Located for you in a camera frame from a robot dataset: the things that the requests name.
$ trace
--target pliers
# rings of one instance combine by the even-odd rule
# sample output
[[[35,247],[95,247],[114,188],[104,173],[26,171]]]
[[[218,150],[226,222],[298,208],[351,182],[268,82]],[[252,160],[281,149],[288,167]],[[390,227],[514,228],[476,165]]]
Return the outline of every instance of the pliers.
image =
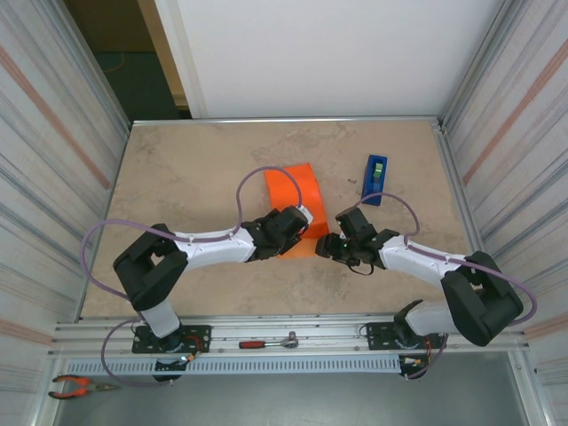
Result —
[[[84,397],[90,392],[110,391],[112,389],[118,389],[118,386],[114,386],[113,384],[94,383],[91,381],[91,379],[87,377],[79,377],[78,375],[60,375],[54,378],[52,382],[74,382],[80,386],[80,388],[68,393],[49,392],[48,395],[55,399],[73,399]]]

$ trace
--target white side panel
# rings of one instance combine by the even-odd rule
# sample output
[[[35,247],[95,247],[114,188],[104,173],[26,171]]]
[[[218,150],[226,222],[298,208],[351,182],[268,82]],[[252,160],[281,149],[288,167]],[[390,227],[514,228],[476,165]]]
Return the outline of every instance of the white side panel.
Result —
[[[440,114],[502,0],[156,0],[194,118]]]

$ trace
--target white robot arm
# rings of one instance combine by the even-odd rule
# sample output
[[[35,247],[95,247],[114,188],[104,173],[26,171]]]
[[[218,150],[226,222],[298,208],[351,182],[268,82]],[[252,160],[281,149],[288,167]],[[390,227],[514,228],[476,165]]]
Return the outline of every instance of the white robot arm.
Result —
[[[236,231],[173,233],[176,241],[143,233],[116,258],[113,267],[132,307],[160,339],[162,349],[169,351],[179,345],[181,324],[168,294],[182,273],[209,264],[252,262],[286,253],[301,240],[312,220],[306,207],[290,206],[243,222]],[[172,233],[164,224],[153,228]],[[161,262],[156,264],[154,256],[161,257]]]
[[[417,335],[460,333],[473,344],[486,346],[523,311],[522,302],[507,281],[448,262],[461,259],[499,271],[484,252],[454,255],[416,243],[412,245],[418,250],[411,250],[402,235],[388,229],[378,233],[357,208],[347,209],[335,219],[342,235],[330,233],[321,237],[316,248],[318,255],[350,268],[370,264],[371,273],[375,267],[409,273],[444,291],[444,302],[417,300],[395,315],[400,341]]]

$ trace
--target tan work surface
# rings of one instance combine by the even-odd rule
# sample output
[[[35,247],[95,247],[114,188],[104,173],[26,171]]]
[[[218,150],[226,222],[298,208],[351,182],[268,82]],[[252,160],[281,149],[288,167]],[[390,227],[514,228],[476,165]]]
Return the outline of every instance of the tan work surface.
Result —
[[[165,223],[185,233],[227,229],[237,219],[235,189],[249,171],[309,162],[330,229],[338,232],[334,216],[360,198],[370,154],[389,158],[384,190],[408,201],[420,218],[422,233],[414,240],[464,253],[462,226],[429,122],[135,125],[108,217]],[[270,211],[262,173],[245,185],[242,201],[245,220]],[[397,201],[383,198],[381,207],[362,210],[377,231],[414,229]],[[108,226],[95,276],[122,290],[112,264],[139,235],[126,226]],[[442,297],[440,290],[402,272],[375,269],[364,277],[320,257],[215,264],[182,275],[170,294],[179,315],[396,312],[415,299]],[[127,302],[89,285],[83,316],[130,313]]]

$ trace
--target orange fabric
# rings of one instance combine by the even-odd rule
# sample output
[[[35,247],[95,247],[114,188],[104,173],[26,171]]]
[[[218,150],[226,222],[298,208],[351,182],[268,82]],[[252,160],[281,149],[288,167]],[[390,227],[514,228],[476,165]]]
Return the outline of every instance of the orange fabric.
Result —
[[[313,222],[302,236],[302,240],[280,257],[298,258],[316,256],[315,249],[318,238],[329,233],[326,211],[323,207],[318,180],[313,174],[310,163],[285,167],[284,169],[296,179],[300,188],[302,188],[304,206],[313,214]],[[298,203],[296,187],[290,182],[286,175],[276,170],[267,170],[264,173],[264,178],[268,185],[270,203],[274,209],[282,210]]]

